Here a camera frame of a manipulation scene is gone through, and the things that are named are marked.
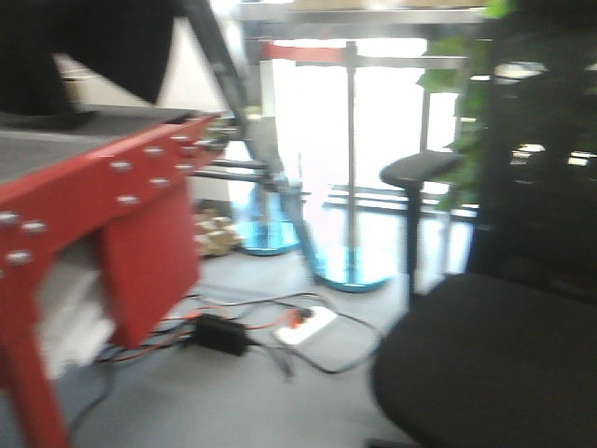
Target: red workbench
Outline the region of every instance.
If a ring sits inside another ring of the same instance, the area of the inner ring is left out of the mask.
[[[114,342],[135,347],[198,280],[186,174],[213,116],[104,108],[70,133],[0,128],[0,386],[31,448],[70,447],[39,355],[35,296],[82,237],[101,254]]]

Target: blue base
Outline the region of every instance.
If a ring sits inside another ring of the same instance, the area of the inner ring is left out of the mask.
[[[253,221],[236,225],[243,238],[242,252],[258,257],[282,255],[299,246],[292,223],[273,221],[267,224]]]
[[[352,264],[347,247],[318,253],[315,280],[337,291],[370,292],[396,274],[395,263],[378,252],[354,249],[353,253]]]

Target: gray tabletop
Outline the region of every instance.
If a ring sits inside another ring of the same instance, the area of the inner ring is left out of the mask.
[[[93,118],[68,132],[23,131],[0,124],[0,184],[47,168],[160,123],[181,122],[182,109],[95,106]]]

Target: power strip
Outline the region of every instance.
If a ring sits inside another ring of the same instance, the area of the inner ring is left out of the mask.
[[[298,345],[312,337],[317,331],[331,323],[336,313],[323,306],[312,306],[312,316],[305,319],[295,329],[280,327],[273,332],[274,337],[287,345]]]

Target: chair backrest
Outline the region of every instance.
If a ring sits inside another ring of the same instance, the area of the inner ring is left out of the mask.
[[[597,303],[596,19],[497,26],[468,270]]]

